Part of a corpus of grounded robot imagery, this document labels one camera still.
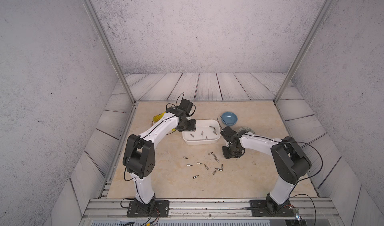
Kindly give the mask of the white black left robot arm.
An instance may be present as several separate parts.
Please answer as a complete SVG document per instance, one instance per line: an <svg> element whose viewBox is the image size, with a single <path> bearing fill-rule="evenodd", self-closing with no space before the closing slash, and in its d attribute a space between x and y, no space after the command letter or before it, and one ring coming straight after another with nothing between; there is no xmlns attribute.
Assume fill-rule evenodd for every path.
<svg viewBox="0 0 384 226"><path fill-rule="evenodd" d="M123 165L133 178L136 196L134 203L145 214L152 212L155 207L156 195L152 188L150 174L155 168L156 147L171 130L195 131L194 114L196 106L189 100L182 99L179 105L166 109L164 115L147 131L127 139L123 157Z"/></svg>

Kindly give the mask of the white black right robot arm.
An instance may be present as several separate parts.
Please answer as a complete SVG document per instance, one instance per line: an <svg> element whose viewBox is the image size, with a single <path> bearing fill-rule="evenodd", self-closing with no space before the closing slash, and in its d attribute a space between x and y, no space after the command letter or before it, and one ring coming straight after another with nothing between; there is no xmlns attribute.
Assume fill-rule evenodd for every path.
<svg viewBox="0 0 384 226"><path fill-rule="evenodd" d="M221 130L221 135L227 142L222 147L226 159L240 158L246 149L262 152L273 158L278 179L274 188L266 196L266 211L277 215L289 204L289 197L300 178L305 176L312 163L302 148L292 137L271 139L252 134L247 130L234 131L227 126Z"/></svg>

